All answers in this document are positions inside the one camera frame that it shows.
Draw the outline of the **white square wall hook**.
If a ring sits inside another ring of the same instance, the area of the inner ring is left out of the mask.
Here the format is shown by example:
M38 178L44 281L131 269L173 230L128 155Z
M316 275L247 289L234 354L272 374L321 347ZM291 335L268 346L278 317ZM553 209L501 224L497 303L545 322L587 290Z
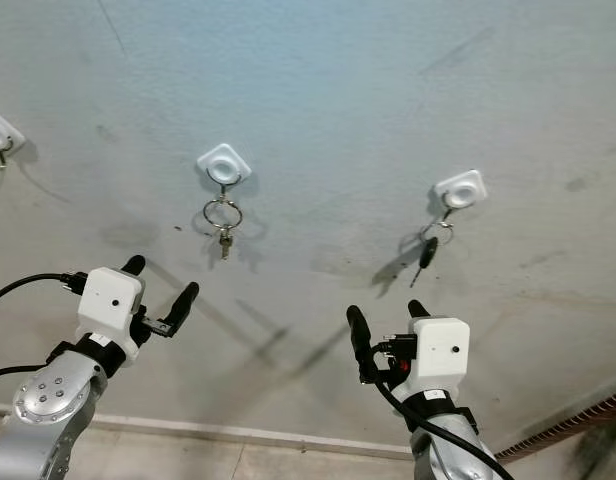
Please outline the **white square wall hook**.
M253 175L253 169L229 143L220 143L200 155L195 164L207 178L222 187L238 186Z
M445 207L439 223L446 224L453 212L468 209L478 202L485 201L488 189L480 170L473 169L441 180L433 186L433 195Z
M0 115L0 172L7 168L6 157L26 145L26 137Z

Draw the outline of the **red tiled door post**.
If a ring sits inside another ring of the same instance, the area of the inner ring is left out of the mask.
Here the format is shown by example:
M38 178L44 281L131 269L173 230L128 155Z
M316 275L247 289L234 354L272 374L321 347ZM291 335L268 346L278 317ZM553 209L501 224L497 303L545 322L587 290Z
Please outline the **red tiled door post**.
M544 451L550 445L564 442L565 439L572 438L574 435L599 428L614 419L616 419L616 392L582 411L564 417L549 428L537 431L536 434L510 445L504 451L497 452L495 457L501 463L519 460L528 454Z

